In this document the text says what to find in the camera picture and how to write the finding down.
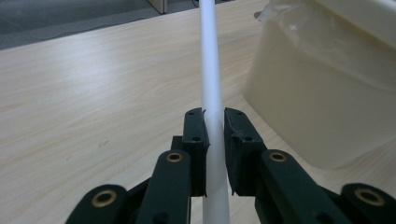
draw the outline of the screw hole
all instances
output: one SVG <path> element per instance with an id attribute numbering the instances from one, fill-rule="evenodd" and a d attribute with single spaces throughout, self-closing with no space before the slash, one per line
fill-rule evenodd
<path id="1" fill-rule="evenodd" d="M 271 153 L 270 158 L 273 161 L 286 161 L 288 159 L 285 155 L 278 152 Z"/>
<path id="2" fill-rule="evenodd" d="M 377 192 L 371 189 L 355 189 L 355 196 L 361 201 L 372 206 L 382 206 L 385 204 L 384 199 Z"/>
<path id="3" fill-rule="evenodd" d="M 171 153 L 166 156 L 166 160 L 170 162 L 179 162 L 183 160 L 183 156 L 179 153 Z"/>
<path id="4" fill-rule="evenodd" d="M 92 205 L 95 207 L 105 207 L 108 206 L 117 199 L 116 191 L 112 189 L 105 189 L 95 194 L 92 198 Z"/>

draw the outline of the plastic bin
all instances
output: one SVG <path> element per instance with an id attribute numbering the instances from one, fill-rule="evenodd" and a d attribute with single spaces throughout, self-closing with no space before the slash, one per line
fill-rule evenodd
<path id="1" fill-rule="evenodd" d="M 333 168 L 396 138 L 396 2 L 274 0 L 244 95 L 305 160 Z"/>

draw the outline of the wooden table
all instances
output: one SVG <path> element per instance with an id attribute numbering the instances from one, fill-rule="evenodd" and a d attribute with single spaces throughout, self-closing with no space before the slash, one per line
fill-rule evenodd
<path id="1" fill-rule="evenodd" d="M 295 156 L 318 183 L 349 182 L 396 196 L 396 143 L 333 171 L 306 164 L 242 95 L 265 1 L 217 5 L 223 105 L 245 111 L 270 148 Z M 151 176 L 184 113 L 201 104 L 198 9 L 0 51 L 2 223 L 64 223 L 81 197 Z M 233 223 L 259 223 L 232 197 Z M 191 223 L 202 222 L 194 199 Z"/>

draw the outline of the white rod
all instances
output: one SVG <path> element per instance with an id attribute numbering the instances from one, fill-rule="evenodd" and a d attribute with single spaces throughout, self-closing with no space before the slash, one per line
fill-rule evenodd
<path id="1" fill-rule="evenodd" d="M 219 75 L 219 50 L 215 0 L 200 0 L 202 108 L 210 147 L 206 156 L 205 224 L 229 224 L 228 185 L 225 169 L 223 109 Z"/>

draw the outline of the black bracket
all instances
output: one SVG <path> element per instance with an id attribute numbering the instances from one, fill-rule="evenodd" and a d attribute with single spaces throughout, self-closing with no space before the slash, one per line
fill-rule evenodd
<path id="1" fill-rule="evenodd" d="M 204 112 L 190 110 L 183 136 L 174 136 L 171 150 L 158 158 L 151 178 L 129 191 L 117 185 L 91 190 L 66 223 L 190 223 L 191 197 L 205 195 L 208 147 Z"/>
<path id="2" fill-rule="evenodd" d="M 363 184 L 341 195 L 318 186 L 287 152 L 267 149 L 248 117 L 224 111 L 227 173 L 233 193 L 253 196 L 261 223 L 396 223 L 396 201 Z"/>
<path id="3" fill-rule="evenodd" d="M 261 223 L 396 223 L 396 201 L 386 192 L 349 184 L 338 195 L 318 186 L 290 154 L 268 149 L 242 111 L 224 110 L 224 141 L 233 194 L 255 197 Z M 208 147 L 204 112 L 188 111 L 183 135 L 173 137 L 151 178 L 130 190 L 91 190 L 66 223 L 190 223 L 191 197 L 206 196 Z"/>

